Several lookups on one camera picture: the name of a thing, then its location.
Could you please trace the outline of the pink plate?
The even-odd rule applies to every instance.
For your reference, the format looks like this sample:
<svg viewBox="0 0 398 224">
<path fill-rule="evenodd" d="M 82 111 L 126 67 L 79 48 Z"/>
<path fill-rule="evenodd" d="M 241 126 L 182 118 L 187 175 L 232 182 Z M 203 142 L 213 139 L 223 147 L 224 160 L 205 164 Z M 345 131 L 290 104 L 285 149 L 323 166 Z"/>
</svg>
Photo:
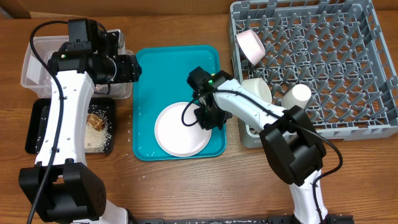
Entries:
<svg viewBox="0 0 398 224">
<path fill-rule="evenodd" d="M 212 131 L 196 123 L 194 110 L 197 108 L 195 104 L 178 102 L 169 105 L 158 115 L 154 134 L 163 151 L 176 157 L 189 157 L 206 147 Z"/>
</svg>

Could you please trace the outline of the white bowl with food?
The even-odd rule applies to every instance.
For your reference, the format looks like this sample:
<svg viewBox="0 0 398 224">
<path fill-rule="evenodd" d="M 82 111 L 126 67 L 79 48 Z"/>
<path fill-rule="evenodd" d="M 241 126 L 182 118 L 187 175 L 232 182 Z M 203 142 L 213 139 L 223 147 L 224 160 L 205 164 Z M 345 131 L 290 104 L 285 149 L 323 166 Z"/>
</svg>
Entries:
<svg viewBox="0 0 398 224">
<path fill-rule="evenodd" d="M 245 90 L 249 91 L 253 95 L 258 96 L 266 103 L 272 103 L 272 94 L 270 88 L 263 79 L 252 78 L 244 80 L 241 85 Z"/>
</svg>

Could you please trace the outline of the pink bowl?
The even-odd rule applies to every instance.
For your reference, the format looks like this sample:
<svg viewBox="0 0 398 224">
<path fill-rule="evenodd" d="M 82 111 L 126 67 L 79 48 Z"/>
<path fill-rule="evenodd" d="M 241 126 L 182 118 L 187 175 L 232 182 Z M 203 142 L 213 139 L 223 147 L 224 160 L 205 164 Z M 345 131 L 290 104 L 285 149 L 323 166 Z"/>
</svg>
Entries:
<svg viewBox="0 0 398 224">
<path fill-rule="evenodd" d="M 251 64 L 256 65 L 265 57 L 264 45 L 252 29 L 239 33 L 236 39 L 240 49 Z"/>
</svg>

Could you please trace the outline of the white cup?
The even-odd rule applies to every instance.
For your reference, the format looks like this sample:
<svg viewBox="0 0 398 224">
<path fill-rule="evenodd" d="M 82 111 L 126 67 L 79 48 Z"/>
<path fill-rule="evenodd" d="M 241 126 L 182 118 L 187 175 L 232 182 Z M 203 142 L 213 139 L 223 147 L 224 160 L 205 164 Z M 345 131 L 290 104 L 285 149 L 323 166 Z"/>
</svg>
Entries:
<svg viewBox="0 0 398 224">
<path fill-rule="evenodd" d="M 309 102 L 311 95 L 312 92 L 308 86 L 298 84 L 284 95 L 281 100 L 281 105 L 288 110 L 294 106 L 299 106 L 304 109 Z"/>
</svg>

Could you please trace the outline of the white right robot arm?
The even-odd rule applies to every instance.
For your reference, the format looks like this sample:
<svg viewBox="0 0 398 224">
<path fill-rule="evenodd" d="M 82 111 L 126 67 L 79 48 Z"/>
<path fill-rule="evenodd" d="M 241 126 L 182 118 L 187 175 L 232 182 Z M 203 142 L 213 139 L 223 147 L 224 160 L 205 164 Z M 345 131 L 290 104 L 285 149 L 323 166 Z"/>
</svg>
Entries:
<svg viewBox="0 0 398 224">
<path fill-rule="evenodd" d="M 259 133 L 267 161 L 274 173 L 289 185 L 297 223 L 323 223 L 328 215 L 318 184 L 326 149 L 310 118 L 299 106 L 285 109 L 267 103 L 245 90 L 225 71 L 210 74 L 192 70 L 187 83 L 193 89 L 196 124 L 221 129 L 237 116 Z"/>
</svg>

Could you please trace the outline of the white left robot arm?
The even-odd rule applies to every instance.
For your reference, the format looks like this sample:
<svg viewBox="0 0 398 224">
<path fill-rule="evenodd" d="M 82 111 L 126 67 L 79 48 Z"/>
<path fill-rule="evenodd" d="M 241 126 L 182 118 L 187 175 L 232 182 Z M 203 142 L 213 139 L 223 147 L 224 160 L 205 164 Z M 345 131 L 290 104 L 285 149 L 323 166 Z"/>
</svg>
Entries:
<svg viewBox="0 0 398 224">
<path fill-rule="evenodd" d="M 135 223 L 87 167 L 85 129 L 95 86 L 137 82 L 141 66 L 134 55 L 119 54 L 119 31 L 92 19 L 71 19 L 67 27 L 68 40 L 42 64 L 52 91 L 45 136 L 34 166 L 19 172 L 31 204 L 28 221 L 38 215 L 44 222 Z"/>
</svg>

